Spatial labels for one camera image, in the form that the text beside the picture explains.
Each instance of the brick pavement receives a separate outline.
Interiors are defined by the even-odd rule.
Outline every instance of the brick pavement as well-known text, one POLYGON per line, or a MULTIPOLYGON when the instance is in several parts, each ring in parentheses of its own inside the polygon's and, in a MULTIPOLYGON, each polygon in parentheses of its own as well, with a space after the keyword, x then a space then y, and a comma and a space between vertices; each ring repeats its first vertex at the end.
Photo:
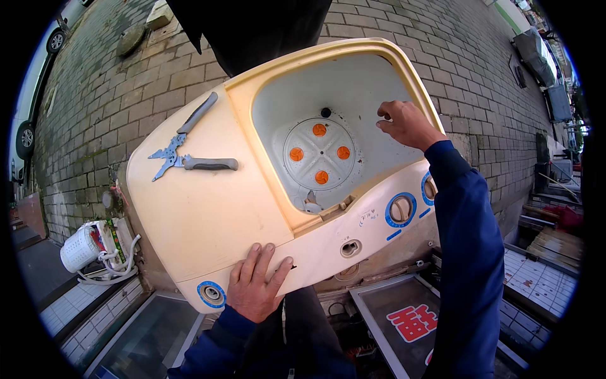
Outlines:
MULTIPOLYGON (((227 79, 212 50, 198 55, 184 33, 147 38, 117 58, 118 35, 144 23, 152 5, 95 1, 53 67, 45 91, 56 86, 57 95, 51 114, 41 110, 33 162, 56 241, 107 216, 100 196, 120 163, 166 117, 227 79)), ((319 43, 371 36, 413 61, 444 129, 487 178, 497 215, 526 193, 535 133, 553 129, 538 86, 514 82, 505 21, 481 0, 335 0, 319 43)))

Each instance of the blue jacket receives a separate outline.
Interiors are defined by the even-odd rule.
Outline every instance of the blue jacket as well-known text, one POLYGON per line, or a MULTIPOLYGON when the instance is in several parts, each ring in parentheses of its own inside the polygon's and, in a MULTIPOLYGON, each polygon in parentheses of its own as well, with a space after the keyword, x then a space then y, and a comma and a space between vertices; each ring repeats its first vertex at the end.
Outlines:
MULTIPOLYGON (((424 378, 491 378, 499 338, 504 247, 488 198, 486 180, 461 158, 450 141, 425 152, 438 187, 436 218, 442 247, 441 306, 436 344, 424 378)), ((230 306, 185 352, 175 378, 226 378, 238 368, 256 324, 230 306)), ((295 357, 277 352, 242 377, 284 378, 295 357)), ((314 378, 355 378, 351 362, 318 346, 314 378)))

